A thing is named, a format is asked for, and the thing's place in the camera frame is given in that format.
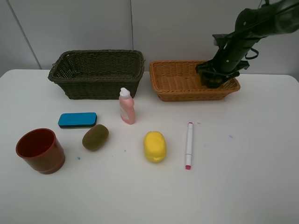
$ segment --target dish soap bottle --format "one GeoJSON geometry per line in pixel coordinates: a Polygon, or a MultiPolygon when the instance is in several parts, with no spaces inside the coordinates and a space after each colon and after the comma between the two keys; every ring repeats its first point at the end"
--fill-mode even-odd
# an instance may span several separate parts
{"type": "Polygon", "coordinates": [[[134,100],[130,95],[130,91],[121,88],[120,92],[121,119],[129,125],[135,123],[134,100]]]}

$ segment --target red cup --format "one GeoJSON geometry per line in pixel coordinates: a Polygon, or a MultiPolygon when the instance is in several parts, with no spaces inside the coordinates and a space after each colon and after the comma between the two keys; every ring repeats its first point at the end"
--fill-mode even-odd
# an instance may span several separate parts
{"type": "Polygon", "coordinates": [[[65,155],[54,132],[40,128],[28,132],[18,142],[16,152],[41,174],[53,174],[64,164],[65,155]]]}

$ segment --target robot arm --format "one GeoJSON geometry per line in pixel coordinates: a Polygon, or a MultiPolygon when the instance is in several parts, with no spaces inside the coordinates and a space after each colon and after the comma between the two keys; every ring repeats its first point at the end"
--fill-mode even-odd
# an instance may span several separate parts
{"type": "Polygon", "coordinates": [[[299,0],[282,0],[259,9],[244,9],[238,16],[235,31],[228,35],[213,35],[219,50],[214,58],[198,64],[196,71],[203,85],[218,88],[231,78],[239,76],[239,70],[249,63],[241,61],[256,58],[253,45],[270,35],[293,33],[299,29],[299,0]],[[246,57],[252,50],[255,57],[246,57]]]}

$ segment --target basket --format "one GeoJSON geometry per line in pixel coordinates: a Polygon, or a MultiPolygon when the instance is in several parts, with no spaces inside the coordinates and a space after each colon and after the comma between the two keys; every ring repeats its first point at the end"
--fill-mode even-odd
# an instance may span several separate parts
{"type": "Polygon", "coordinates": [[[240,89],[235,78],[218,89],[201,85],[195,67],[205,61],[155,61],[149,66],[151,84],[163,101],[221,100],[240,89]]]}
{"type": "Polygon", "coordinates": [[[136,50],[73,50],[60,56],[48,79],[70,99],[118,99],[121,87],[135,96],[143,71],[136,50]]]}

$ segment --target white marker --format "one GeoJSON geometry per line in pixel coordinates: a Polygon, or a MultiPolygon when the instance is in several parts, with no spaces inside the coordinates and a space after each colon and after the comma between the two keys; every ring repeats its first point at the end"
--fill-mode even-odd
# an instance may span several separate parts
{"type": "Polygon", "coordinates": [[[186,169],[191,169],[192,159],[193,123],[188,124],[187,146],[186,146],[186,169]]]}

